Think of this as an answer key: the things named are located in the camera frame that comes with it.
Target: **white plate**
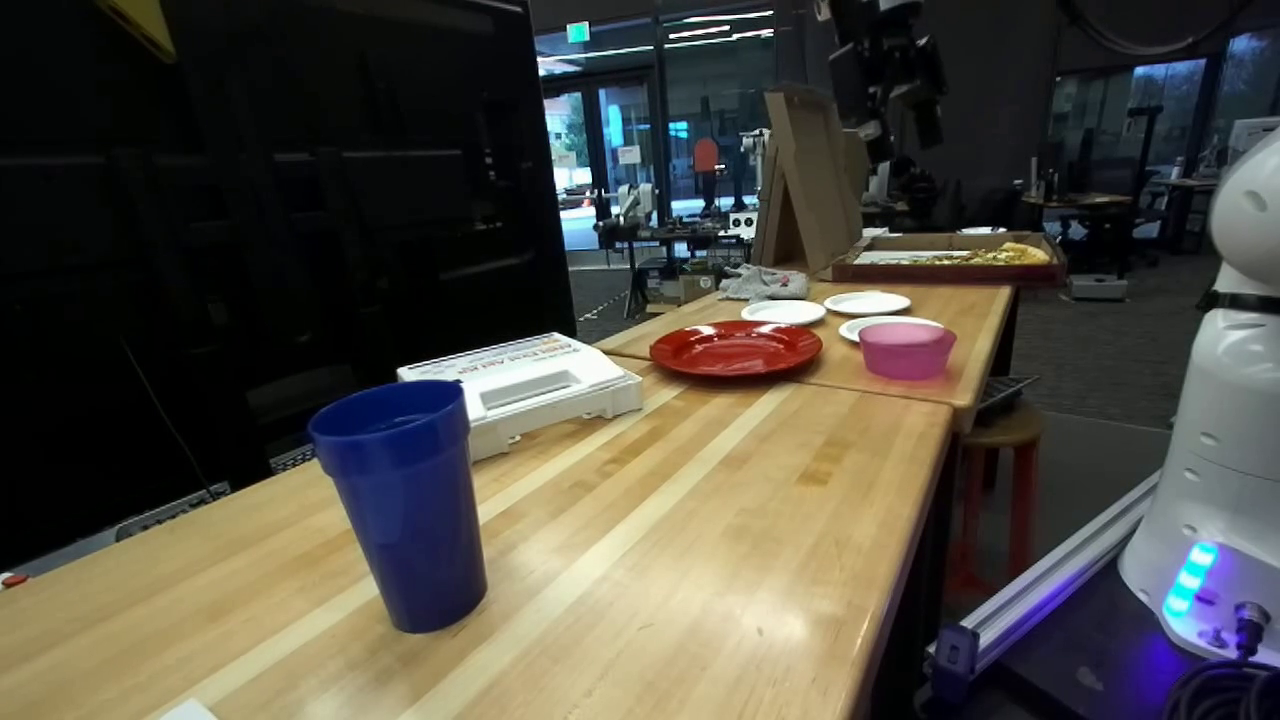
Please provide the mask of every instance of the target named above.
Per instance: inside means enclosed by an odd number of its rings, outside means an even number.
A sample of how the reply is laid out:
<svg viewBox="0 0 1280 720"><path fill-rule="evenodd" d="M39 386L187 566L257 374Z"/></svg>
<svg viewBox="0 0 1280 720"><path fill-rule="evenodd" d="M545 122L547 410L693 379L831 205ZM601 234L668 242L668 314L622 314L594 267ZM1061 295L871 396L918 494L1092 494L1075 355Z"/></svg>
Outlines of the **white plate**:
<svg viewBox="0 0 1280 720"><path fill-rule="evenodd" d="M889 318L889 314L904 314L910 307L910 295L897 295L897 292L839 292L822 302L829 314L839 318Z"/></svg>
<svg viewBox="0 0 1280 720"><path fill-rule="evenodd" d="M842 321L839 336L846 345L858 345L863 329L871 329L871 326L934 326L934 329L942 329L941 321L927 321L927 318L858 318L858 321Z"/></svg>
<svg viewBox="0 0 1280 720"><path fill-rule="evenodd" d="M762 321L762 326L815 326L829 314L806 302L754 302L741 314L745 321Z"/></svg>

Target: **wooden table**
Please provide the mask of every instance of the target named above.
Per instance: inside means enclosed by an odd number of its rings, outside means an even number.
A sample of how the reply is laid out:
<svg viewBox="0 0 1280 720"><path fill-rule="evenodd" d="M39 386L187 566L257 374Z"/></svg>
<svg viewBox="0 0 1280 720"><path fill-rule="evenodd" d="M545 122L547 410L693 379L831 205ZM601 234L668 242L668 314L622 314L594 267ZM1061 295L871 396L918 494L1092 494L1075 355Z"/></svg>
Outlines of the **wooden table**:
<svg viewBox="0 0 1280 720"><path fill-rule="evenodd" d="M822 341L819 359L801 378L804 386L819 387L846 387L846 394L871 394L871 396L898 396L898 400L927 400L956 410L956 423L966 430L977 400L985 394L985 379L992 374L992 355L999 347L1007 314L1012 314L1012 287L1007 285L815 285L812 302L822 302L831 292L852 287L889 287L910 295L910 318L930 318L956 333L956 347L949 359L949 378L941 379L885 379L863 370L858 347L839 341L842 318L829 318L815 326L815 336ZM698 295L693 306L678 306L646 326L635 326L628 333L616 333L601 341L610 355L646 359L646 345L659 341L673 329L683 326L713 326L741 318L745 302L728 295Z"/></svg>
<svg viewBox="0 0 1280 720"><path fill-rule="evenodd" d="M391 633L317 465L0 598L5 715L846 715L951 413L645 379L474 465L487 598Z"/></svg>

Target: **chair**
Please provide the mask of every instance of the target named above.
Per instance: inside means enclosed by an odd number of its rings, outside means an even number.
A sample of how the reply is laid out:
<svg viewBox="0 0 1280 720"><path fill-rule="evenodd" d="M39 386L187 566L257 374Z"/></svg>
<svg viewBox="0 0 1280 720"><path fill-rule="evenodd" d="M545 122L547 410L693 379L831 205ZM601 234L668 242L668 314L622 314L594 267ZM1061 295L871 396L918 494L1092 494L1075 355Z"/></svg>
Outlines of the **chair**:
<svg viewBox="0 0 1280 720"><path fill-rule="evenodd" d="M1016 577L1031 566L1031 516L1034 516L1034 484L1040 484L1040 413L1031 403L1016 403L992 423L971 430L963 442L963 478L960 478L960 536L951 557L951 594L985 587L977 572L977 527L985 516L985 482L986 469L999 465L999 453L1012 453L1012 508L1007 508L1007 560L1003 572Z"/></svg>

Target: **white robot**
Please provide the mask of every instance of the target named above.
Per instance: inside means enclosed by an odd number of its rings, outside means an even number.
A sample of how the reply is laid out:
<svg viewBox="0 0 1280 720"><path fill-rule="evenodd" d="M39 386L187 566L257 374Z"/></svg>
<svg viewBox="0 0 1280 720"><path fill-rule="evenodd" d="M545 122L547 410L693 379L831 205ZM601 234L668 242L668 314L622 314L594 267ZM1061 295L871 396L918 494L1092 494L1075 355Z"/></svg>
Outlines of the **white robot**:
<svg viewBox="0 0 1280 720"><path fill-rule="evenodd" d="M1224 171L1208 224L1217 307L1118 577L1180 648L1280 667L1280 132Z"/></svg>

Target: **cup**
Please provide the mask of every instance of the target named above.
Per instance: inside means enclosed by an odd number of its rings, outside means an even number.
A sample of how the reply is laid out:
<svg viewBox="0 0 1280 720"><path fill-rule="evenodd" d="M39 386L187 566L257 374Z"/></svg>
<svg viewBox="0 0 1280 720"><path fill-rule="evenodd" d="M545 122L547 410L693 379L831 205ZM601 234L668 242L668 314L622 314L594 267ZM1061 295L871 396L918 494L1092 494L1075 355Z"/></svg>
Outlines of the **cup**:
<svg viewBox="0 0 1280 720"><path fill-rule="evenodd" d="M307 423L399 633L463 622L487 582L461 386L378 386Z"/></svg>
<svg viewBox="0 0 1280 720"><path fill-rule="evenodd" d="M863 363L889 379L927 379L949 374L956 333L941 326L871 326L858 333Z"/></svg>

